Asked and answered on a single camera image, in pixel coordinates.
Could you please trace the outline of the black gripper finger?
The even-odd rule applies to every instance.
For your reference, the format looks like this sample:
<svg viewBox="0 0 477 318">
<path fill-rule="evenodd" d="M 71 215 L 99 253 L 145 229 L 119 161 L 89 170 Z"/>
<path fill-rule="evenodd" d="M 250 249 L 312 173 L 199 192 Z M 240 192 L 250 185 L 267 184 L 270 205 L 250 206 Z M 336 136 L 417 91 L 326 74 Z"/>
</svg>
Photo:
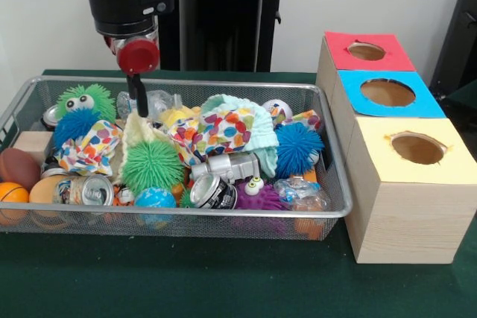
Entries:
<svg viewBox="0 0 477 318">
<path fill-rule="evenodd" d="M 136 101 L 136 108 L 139 116 L 148 116 L 148 98 L 144 83 L 139 74 L 127 76 L 127 86 L 130 98 Z"/>
</svg>

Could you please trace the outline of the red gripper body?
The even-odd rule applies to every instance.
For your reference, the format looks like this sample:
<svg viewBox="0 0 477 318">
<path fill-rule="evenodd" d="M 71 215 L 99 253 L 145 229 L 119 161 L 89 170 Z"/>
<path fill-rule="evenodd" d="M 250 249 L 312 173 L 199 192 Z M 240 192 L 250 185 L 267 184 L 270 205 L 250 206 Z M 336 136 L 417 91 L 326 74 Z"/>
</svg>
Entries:
<svg viewBox="0 0 477 318">
<path fill-rule="evenodd" d="M 117 50 L 116 59 L 125 74 L 150 72 L 159 65 L 159 46 L 146 38 L 130 39 Z"/>
</svg>

